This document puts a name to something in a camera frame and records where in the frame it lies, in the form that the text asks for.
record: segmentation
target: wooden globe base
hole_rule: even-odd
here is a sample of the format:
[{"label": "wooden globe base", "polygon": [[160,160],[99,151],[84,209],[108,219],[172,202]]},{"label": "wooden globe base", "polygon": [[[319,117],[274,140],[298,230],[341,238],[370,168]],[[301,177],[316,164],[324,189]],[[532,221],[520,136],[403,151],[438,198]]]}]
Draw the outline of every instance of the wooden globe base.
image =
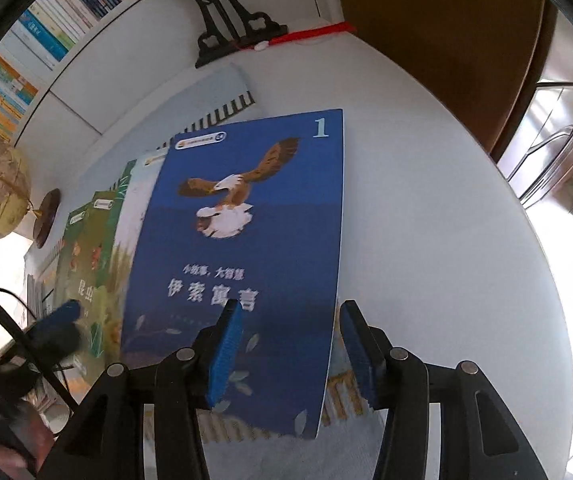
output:
[{"label": "wooden globe base", "polygon": [[55,213],[57,213],[61,198],[62,194],[60,190],[57,188],[52,189],[45,195],[44,200],[42,200],[40,204],[38,218],[36,218],[36,222],[33,224],[33,240],[35,240],[38,249],[44,246],[51,232],[51,227],[53,227],[55,220]]}]

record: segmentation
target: number 1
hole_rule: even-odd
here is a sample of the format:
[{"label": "number 1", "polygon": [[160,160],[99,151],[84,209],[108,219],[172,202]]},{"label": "number 1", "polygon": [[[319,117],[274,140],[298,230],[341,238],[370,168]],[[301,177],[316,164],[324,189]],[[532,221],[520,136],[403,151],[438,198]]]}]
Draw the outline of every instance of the number 1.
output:
[{"label": "number 1", "polygon": [[317,123],[317,135],[313,136],[313,139],[318,139],[320,137],[328,137],[327,134],[324,133],[326,119],[321,118],[315,122]]}]

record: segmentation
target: globe stand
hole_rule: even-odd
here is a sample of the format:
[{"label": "globe stand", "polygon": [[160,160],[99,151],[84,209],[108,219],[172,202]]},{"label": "globe stand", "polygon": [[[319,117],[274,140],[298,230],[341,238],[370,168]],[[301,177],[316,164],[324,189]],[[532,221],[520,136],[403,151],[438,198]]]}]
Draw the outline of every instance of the globe stand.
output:
[{"label": "globe stand", "polygon": [[[280,25],[274,22],[266,12],[251,13],[238,0],[228,0],[242,21],[244,35],[240,36],[231,17],[224,9],[222,0],[195,1],[202,12],[204,25],[206,26],[206,31],[198,38],[199,57],[196,62],[196,68],[200,68],[216,59],[228,56],[248,46],[253,46],[262,41],[269,41],[288,33],[288,27],[286,27],[286,25]],[[215,21],[209,9],[211,4],[220,15],[229,34],[233,38],[232,40],[227,40],[217,25],[215,25]]]},{"label": "globe stand", "polygon": [[40,204],[40,209],[34,211],[36,222],[33,224],[33,240],[38,249],[41,249],[51,232],[57,208],[60,205],[62,194],[59,189],[49,191]]}]

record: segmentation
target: tabletop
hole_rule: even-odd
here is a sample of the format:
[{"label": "tabletop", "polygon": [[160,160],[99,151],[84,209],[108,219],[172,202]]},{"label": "tabletop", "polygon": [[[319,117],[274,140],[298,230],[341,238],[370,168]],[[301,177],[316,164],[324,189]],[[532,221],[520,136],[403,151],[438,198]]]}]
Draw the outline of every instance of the tabletop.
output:
[{"label": "tabletop", "polygon": [[[339,300],[356,300],[370,325],[427,363],[475,361],[549,478],[562,478],[573,424],[569,337],[535,232],[492,160],[425,88],[351,34],[239,52],[173,84],[181,91],[230,63],[266,117],[344,110]],[[76,206],[64,194],[60,218]],[[431,452],[427,478],[438,468]]]}]

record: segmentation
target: metal screw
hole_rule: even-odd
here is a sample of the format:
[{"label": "metal screw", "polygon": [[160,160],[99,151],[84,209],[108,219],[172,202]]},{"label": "metal screw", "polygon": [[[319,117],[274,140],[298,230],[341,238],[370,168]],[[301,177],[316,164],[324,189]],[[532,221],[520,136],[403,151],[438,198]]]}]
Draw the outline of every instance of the metal screw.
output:
[{"label": "metal screw", "polygon": [[399,346],[396,346],[395,348],[391,348],[391,351],[389,352],[389,354],[396,361],[404,361],[404,359],[409,358],[409,352],[406,351],[404,348],[401,348]]},{"label": "metal screw", "polygon": [[461,371],[465,374],[475,375],[477,372],[479,372],[479,368],[473,361],[463,361],[461,362],[460,367]]},{"label": "metal screw", "polygon": [[180,348],[175,354],[175,357],[180,361],[191,361],[193,357],[196,356],[195,351],[192,348]]},{"label": "metal screw", "polygon": [[113,365],[110,365],[108,367],[108,369],[106,370],[106,373],[110,377],[119,377],[120,375],[122,375],[123,372],[124,372],[124,365],[121,365],[119,363],[115,363]]}]

